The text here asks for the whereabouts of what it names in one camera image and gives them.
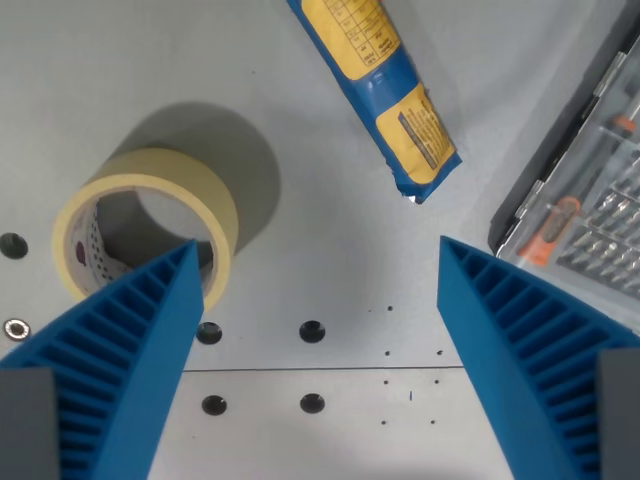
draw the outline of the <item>mounting hole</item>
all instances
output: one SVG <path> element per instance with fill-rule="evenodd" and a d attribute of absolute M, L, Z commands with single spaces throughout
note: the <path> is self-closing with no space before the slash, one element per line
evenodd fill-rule
<path fill-rule="evenodd" d="M 300 400 L 300 408 L 307 413 L 320 413 L 324 410 L 325 401 L 317 393 L 307 393 Z"/>
<path fill-rule="evenodd" d="M 222 339 L 222 329 L 217 323 L 203 322 L 198 325 L 196 338 L 205 345 L 214 345 Z"/>
<path fill-rule="evenodd" d="M 202 410 L 207 415 L 217 417 L 227 411 L 227 401 L 218 395 L 209 395 L 202 401 Z"/>
<path fill-rule="evenodd" d="M 0 236 L 0 252 L 11 260 L 19 260 L 27 255 L 29 245 L 17 233 L 5 233 Z"/>
<path fill-rule="evenodd" d="M 307 343 L 318 343 L 326 333 L 324 325 L 315 320 L 309 320 L 300 325 L 300 338 Z"/>
<path fill-rule="evenodd" d="M 14 342 L 21 342 L 31 334 L 31 328 L 24 320 L 10 318 L 4 322 L 4 333 Z"/>

